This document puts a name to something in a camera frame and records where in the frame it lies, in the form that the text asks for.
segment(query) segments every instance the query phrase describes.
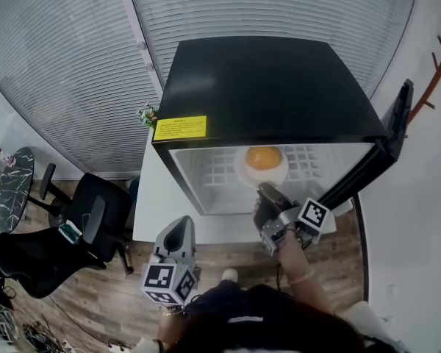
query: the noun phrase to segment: yellow sticker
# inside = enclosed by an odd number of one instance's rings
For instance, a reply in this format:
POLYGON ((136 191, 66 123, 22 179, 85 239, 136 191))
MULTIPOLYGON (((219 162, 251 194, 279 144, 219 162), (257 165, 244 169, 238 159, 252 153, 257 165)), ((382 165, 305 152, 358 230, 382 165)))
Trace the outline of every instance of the yellow sticker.
POLYGON ((206 116, 162 119, 157 122, 154 140, 206 137, 206 116))

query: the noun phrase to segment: open microwave door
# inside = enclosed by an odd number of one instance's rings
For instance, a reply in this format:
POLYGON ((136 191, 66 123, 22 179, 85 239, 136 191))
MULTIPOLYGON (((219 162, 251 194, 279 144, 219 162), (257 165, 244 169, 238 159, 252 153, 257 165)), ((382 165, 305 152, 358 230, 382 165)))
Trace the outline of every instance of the open microwave door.
POLYGON ((413 82, 406 80, 397 99, 382 118, 388 137, 377 140, 366 155, 319 202, 330 210, 360 192, 398 161, 412 107, 413 82))

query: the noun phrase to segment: round table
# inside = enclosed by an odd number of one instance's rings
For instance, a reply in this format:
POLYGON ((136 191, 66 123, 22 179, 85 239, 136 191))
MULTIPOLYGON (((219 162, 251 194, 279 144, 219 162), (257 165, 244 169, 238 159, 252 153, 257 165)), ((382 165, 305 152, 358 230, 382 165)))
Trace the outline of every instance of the round table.
POLYGON ((0 230, 12 232, 23 215, 35 171, 35 157, 30 148, 14 153, 16 163, 7 166, 0 177, 0 230))

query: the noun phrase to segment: white bowl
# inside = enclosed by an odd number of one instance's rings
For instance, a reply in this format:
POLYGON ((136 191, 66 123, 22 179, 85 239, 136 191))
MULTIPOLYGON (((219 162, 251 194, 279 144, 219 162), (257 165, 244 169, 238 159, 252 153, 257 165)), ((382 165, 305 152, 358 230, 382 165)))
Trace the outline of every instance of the white bowl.
POLYGON ((270 170, 256 170, 248 166, 245 162, 245 156, 249 148, 250 146, 241 146, 237 149, 234 158, 235 173, 244 185, 256 190, 260 183, 269 182, 275 187, 278 187, 286 180, 287 172, 289 171, 289 162, 282 149, 278 148, 282 156, 278 166, 270 170))

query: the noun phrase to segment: chair armrest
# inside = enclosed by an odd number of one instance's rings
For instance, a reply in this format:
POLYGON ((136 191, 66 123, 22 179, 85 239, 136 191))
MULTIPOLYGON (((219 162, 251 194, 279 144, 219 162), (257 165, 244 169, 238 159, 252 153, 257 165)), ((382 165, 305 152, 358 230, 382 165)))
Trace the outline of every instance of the chair armrest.
POLYGON ((85 243, 92 244, 95 240, 100 227, 103 225, 106 210, 107 203, 100 195, 97 195, 95 202, 93 203, 87 225, 84 227, 82 237, 85 243))
POLYGON ((49 185, 51 184, 52 176, 54 175, 54 170, 56 165, 49 163, 47 165, 46 172, 44 173, 43 181, 41 182, 41 187, 39 190, 39 196, 42 200, 46 198, 47 191, 49 190, 49 185))

